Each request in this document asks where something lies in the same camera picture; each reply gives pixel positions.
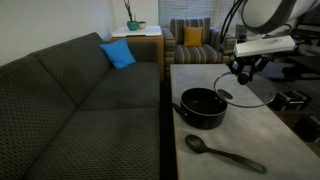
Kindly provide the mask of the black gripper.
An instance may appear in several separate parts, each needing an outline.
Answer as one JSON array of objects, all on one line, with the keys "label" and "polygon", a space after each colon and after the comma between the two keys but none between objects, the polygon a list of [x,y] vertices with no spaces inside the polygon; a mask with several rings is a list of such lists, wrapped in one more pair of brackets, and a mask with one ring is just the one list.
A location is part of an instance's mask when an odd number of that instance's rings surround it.
[{"label": "black gripper", "polygon": [[227,66],[232,74],[235,74],[237,81],[243,84],[242,72],[246,66],[250,67],[249,81],[253,81],[254,76],[257,72],[261,72],[268,62],[269,57],[262,55],[235,57],[233,60],[227,61]]}]

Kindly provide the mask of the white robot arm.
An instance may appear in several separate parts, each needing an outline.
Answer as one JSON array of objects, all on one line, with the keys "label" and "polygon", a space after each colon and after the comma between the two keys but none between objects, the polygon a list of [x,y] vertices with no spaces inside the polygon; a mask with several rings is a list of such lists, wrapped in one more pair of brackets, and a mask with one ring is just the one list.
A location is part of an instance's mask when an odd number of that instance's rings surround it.
[{"label": "white robot arm", "polygon": [[[296,19],[314,9],[320,4],[320,0],[237,0],[228,12],[224,23],[229,24],[235,12],[240,9],[240,21],[250,32],[258,35],[266,35],[288,21]],[[271,37],[267,39],[255,39],[235,45],[235,57],[238,68],[229,66],[232,74],[237,76],[238,82],[245,85],[252,80],[255,69],[248,75],[242,72],[247,64],[247,57],[260,57],[274,52],[291,50],[294,41],[289,35]]]}]

